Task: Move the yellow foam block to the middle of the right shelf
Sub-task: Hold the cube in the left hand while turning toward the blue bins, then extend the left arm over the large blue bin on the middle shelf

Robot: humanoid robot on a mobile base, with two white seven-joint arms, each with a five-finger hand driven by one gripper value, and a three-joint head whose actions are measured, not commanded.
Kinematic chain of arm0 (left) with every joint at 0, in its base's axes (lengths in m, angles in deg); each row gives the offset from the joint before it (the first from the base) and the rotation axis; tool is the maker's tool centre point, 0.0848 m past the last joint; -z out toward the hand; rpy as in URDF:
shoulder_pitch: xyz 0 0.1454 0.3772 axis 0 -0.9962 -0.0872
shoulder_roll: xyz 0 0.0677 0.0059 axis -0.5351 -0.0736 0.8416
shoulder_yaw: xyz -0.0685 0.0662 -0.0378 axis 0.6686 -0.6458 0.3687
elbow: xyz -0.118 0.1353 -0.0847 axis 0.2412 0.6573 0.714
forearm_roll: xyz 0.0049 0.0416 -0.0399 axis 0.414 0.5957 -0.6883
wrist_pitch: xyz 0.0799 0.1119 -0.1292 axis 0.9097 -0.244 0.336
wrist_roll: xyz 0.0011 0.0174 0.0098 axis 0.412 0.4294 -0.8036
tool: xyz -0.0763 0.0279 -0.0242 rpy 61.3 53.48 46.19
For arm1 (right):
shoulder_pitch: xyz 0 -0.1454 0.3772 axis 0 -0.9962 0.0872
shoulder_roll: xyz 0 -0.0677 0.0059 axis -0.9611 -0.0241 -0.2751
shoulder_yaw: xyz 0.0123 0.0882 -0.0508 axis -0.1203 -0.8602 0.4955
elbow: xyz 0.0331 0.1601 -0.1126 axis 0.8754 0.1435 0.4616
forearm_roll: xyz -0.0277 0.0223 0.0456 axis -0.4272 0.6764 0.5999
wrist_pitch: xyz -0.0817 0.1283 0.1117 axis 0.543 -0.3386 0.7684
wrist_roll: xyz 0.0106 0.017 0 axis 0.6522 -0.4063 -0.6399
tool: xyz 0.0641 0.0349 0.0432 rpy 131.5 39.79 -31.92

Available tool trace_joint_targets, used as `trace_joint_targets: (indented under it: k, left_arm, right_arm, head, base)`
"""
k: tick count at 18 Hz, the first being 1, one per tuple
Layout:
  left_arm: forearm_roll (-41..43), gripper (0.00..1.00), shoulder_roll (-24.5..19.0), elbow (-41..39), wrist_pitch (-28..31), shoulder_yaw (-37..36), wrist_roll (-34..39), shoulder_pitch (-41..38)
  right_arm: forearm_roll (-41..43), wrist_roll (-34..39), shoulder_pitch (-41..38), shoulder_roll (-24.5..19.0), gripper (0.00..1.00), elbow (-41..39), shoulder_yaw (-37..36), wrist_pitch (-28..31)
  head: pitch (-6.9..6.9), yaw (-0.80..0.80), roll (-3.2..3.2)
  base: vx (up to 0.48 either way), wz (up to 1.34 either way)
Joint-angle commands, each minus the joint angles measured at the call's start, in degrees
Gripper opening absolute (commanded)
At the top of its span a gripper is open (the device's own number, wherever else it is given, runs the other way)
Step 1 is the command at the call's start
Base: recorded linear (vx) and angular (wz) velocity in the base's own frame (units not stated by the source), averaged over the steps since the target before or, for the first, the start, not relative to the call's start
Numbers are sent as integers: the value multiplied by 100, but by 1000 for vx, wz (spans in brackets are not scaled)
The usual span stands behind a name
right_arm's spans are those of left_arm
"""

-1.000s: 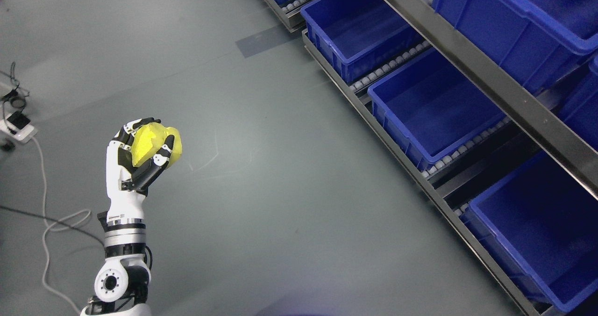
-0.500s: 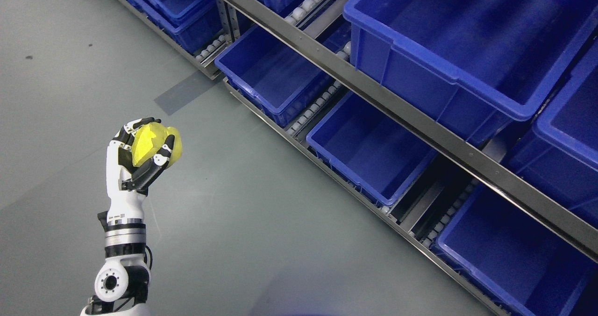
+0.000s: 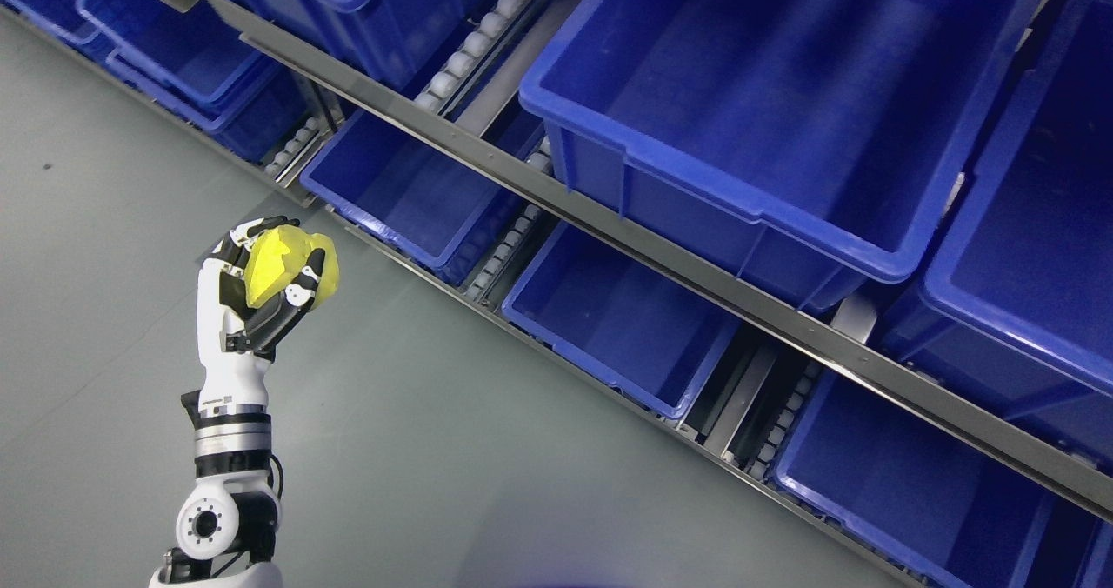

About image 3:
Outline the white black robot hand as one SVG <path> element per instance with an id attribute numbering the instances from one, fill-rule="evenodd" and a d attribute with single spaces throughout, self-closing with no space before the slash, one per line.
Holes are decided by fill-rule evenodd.
<path id="1" fill-rule="evenodd" d="M 197 276 L 197 350 L 205 381 L 197 398 L 199 418 L 265 412 L 265 374 L 278 344 L 321 302 L 329 249 L 313 248 L 289 280 L 254 308 L 247 270 L 262 259 L 267 232 L 301 231 L 301 220 L 273 216 L 252 219 L 223 234 L 201 261 Z"/>

